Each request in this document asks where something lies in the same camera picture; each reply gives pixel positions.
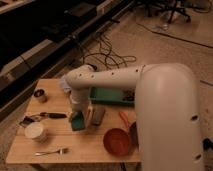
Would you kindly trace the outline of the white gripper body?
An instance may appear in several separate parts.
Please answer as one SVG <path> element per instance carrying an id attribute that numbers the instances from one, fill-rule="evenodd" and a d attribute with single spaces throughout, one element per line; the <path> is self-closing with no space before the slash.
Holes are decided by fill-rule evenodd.
<path id="1" fill-rule="evenodd" d="M 87 126 L 88 118 L 91 113 L 90 102 L 86 101 L 83 103 L 77 103 L 76 101 L 71 102 L 71 114 L 69 117 L 69 122 L 71 124 L 71 117 L 74 112 L 81 111 L 84 116 L 85 127 Z"/>

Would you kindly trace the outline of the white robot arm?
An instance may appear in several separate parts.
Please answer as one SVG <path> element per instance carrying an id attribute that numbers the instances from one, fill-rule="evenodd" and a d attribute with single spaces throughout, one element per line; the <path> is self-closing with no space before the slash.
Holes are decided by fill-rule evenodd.
<path id="1" fill-rule="evenodd" d="M 72 109 L 91 87 L 133 89 L 142 171 L 205 171 L 197 80 L 179 63 L 95 72 L 83 65 L 65 75 Z"/>

